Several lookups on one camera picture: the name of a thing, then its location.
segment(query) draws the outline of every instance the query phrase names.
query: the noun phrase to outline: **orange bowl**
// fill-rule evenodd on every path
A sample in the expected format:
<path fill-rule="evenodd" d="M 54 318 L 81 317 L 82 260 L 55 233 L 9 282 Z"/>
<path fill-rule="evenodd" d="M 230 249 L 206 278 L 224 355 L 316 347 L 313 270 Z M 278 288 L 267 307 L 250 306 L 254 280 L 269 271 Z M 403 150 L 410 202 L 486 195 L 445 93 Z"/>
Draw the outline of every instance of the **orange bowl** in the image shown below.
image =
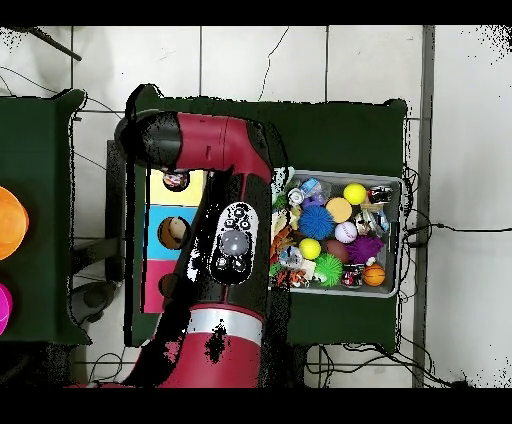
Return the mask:
<path fill-rule="evenodd" d="M 27 228 L 27 211 L 14 194 L 0 187 L 0 260 L 18 249 Z"/>

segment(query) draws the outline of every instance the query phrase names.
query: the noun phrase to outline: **blue spiky ball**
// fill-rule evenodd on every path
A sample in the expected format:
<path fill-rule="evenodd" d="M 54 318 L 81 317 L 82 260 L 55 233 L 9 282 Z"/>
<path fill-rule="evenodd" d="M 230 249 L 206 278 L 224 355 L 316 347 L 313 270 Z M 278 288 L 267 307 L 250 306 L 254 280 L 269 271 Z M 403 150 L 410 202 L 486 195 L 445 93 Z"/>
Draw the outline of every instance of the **blue spiky ball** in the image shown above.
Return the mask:
<path fill-rule="evenodd" d="M 315 240 L 323 240 L 334 229 L 334 220 L 324 206 L 309 206 L 299 219 L 299 231 Z"/>

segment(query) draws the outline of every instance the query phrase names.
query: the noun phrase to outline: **green spiky ball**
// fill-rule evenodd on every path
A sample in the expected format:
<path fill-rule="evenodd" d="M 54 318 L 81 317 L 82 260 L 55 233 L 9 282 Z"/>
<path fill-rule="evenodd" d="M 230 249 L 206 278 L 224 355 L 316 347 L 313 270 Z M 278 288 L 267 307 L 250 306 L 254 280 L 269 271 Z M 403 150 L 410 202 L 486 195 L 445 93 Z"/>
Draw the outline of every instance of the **green spiky ball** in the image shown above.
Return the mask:
<path fill-rule="evenodd" d="M 315 263 L 315 275 L 325 277 L 325 281 L 320 282 L 321 286 L 332 287 L 338 284 L 343 271 L 343 264 L 336 256 L 330 253 L 322 253 L 315 259 Z"/>
<path fill-rule="evenodd" d="M 276 201 L 272 205 L 272 209 L 275 211 L 283 210 L 286 205 L 288 204 L 288 197 L 286 194 L 281 193 L 279 196 L 277 196 Z"/>
<path fill-rule="evenodd" d="M 274 262 L 272 265 L 270 265 L 270 269 L 268 271 L 268 276 L 270 278 L 277 275 L 279 271 L 283 269 L 283 266 L 279 262 Z"/>

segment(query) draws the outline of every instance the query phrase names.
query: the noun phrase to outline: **gray plastic bin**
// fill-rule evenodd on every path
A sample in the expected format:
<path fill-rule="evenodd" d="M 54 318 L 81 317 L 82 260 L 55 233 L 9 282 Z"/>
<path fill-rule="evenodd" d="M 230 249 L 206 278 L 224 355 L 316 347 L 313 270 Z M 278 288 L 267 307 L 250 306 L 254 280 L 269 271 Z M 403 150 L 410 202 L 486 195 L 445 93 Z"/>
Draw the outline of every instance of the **gray plastic bin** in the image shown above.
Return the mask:
<path fill-rule="evenodd" d="M 290 291 L 308 294 L 334 295 L 334 296 L 362 296 L 362 297 L 392 297 L 400 285 L 400 254 L 402 242 L 402 229 L 404 224 L 404 183 L 400 178 L 381 177 L 376 175 L 340 174 L 335 172 L 319 172 L 298 170 L 295 179 L 304 181 L 315 177 L 320 182 L 332 184 L 330 197 L 343 197 L 343 189 L 350 183 L 360 183 L 366 188 L 385 185 L 393 189 L 391 201 L 384 206 L 384 213 L 390 223 L 390 230 L 381 237 L 385 246 L 377 256 L 377 263 L 386 272 L 385 281 L 378 287 L 363 285 L 358 289 L 349 289 L 341 285 L 334 287 L 301 287 L 291 288 Z"/>

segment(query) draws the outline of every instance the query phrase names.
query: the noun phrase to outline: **pink panel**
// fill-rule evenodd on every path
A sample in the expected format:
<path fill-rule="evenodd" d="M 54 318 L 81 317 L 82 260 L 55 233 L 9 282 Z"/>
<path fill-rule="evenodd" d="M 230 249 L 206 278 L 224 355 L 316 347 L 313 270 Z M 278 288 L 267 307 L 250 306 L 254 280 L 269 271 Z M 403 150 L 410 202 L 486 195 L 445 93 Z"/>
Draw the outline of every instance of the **pink panel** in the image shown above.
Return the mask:
<path fill-rule="evenodd" d="M 158 290 L 158 282 L 165 274 L 174 271 L 176 261 L 158 261 L 148 259 L 148 270 L 146 272 L 146 298 L 144 302 L 144 313 L 160 314 L 163 312 L 162 304 L 164 297 Z"/>

